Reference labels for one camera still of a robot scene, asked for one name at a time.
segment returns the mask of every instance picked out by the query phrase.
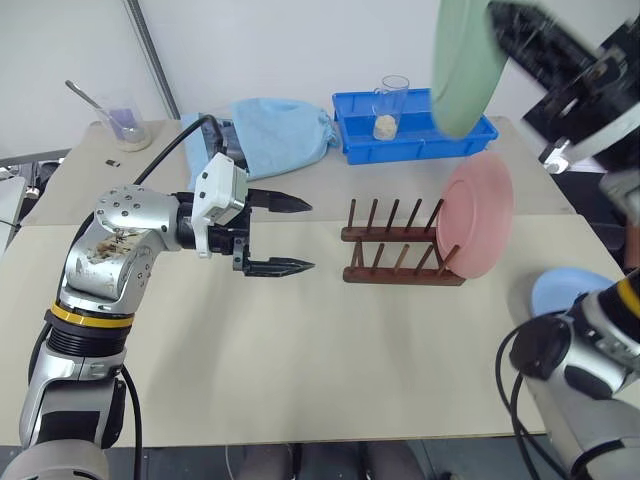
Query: blue cloth bag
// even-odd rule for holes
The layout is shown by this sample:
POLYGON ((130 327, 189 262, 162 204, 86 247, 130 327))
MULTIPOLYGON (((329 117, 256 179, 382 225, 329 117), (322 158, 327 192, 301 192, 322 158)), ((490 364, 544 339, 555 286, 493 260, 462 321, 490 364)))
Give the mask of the blue cloth bag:
POLYGON ((327 112, 306 102, 250 98, 231 113, 251 180, 315 163, 338 144, 327 112))

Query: yellow ring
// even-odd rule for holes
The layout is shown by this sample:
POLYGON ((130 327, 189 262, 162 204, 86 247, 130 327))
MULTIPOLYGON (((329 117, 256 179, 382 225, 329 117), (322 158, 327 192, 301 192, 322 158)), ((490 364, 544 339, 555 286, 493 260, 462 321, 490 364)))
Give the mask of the yellow ring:
POLYGON ((628 278, 618 282, 618 295, 622 299, 622 303, 631 310, 636 317, 640 318, 640 299, 638 294, 631 288, 631 283, 628 278))
POLYGON ((51 313, 62 321, 83 327, 125 328, 130 327, 133 324, 133 315, 126 318, 85 317, 84 315, 68 312, 55 303, 51 306, 51 313))

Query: pink plate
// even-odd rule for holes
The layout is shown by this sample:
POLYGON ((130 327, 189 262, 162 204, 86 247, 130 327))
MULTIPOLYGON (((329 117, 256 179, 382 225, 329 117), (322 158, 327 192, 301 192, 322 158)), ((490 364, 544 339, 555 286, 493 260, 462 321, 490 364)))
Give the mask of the pink plate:
POLYGON ((460 245, 448 267, 476 278, 497 263, 513 219, 513 187, 507 166, 493 152, 480 152, 449 178, 438 214, 437 242, 443 258, 460 245))

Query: table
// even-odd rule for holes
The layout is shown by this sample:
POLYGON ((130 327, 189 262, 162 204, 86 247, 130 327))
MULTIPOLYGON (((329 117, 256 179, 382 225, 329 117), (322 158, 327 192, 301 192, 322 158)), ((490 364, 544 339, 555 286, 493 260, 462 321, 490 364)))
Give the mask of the table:
MULTIPOLYGON (((15 225, 24 199, 26 180, 22 177, 9 178, 0 182, 0 220, 15 225)), ((0 222, 0 258, 13 238, 15 228, 0 222)))
MULTIPOLYGON (((575 210, 504 117, 491 121, 500 137, 489 144, 499 152, 511 172, 516 214, 573 214, 575 210)), ((140 152, 116 149, 108 132, 91 125, 49 180, 47 190, 23 225, 74 225, 87 216, 96 198, 115 185, 130 183, 180 131, 178 121, 151 122, 153 143, 140 152), (120 167, 105 164, 107 159, 120 167)), ((279 190, 298 196, 314 210, 297 215, 266 213, 256 209, 256 221, 334 221, 347 217, 352 198, 361 200, 356 219, 366 219, 371 200, 380 200, 376 218, 384 221, 394 198, 400 199, 398 218, 408 217, 416 199, 423 199, 420 216, 428 217, 440 198, 447 178, 464 158, 348 165, 340 150, 331 148, 320 162, 294 172, 251 183, 254 188, 279 190)), ((184 147, 179 146, 151 174, 145 185, 160 192, 186 189, 189 170, 184 147)))
MULTIPOLYGON (((493 360, 528 318, 533 280, 557 266, 621 277, 582 217, 519 215, 496 267, 461 287, 345 284, 342 226, 255 223, 252 258, 317 264, 282 279, 245 278, 229 257, 160 255, 127 342, 146 446, 509 434, 493 360)), ((30 347, 75 229, 24 227, 0 263, 0 444, 18 443, 30 347)), ((640 407, 640 383, 622 398, 640 407)), ((519 413, 543 429, 525 392, 519 413)), ((132 420, 128 406, 119 446, 133 444, 132 420)))

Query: blue plastic tray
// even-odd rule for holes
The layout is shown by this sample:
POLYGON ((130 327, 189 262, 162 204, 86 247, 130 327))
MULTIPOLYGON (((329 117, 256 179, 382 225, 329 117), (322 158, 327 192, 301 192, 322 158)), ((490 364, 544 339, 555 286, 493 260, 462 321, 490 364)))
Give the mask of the blue plastic tray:
POLYGON ((342 151, 353 165, 420 158, 464 157, 498 138, 498 131, 482 116, 463 139, 451 139, 438 131, 431 117, 429 89, 409 90, 398 133, 391 141, 373 138, 373 92, 333 95, 335 120, 340 125, 342 151))

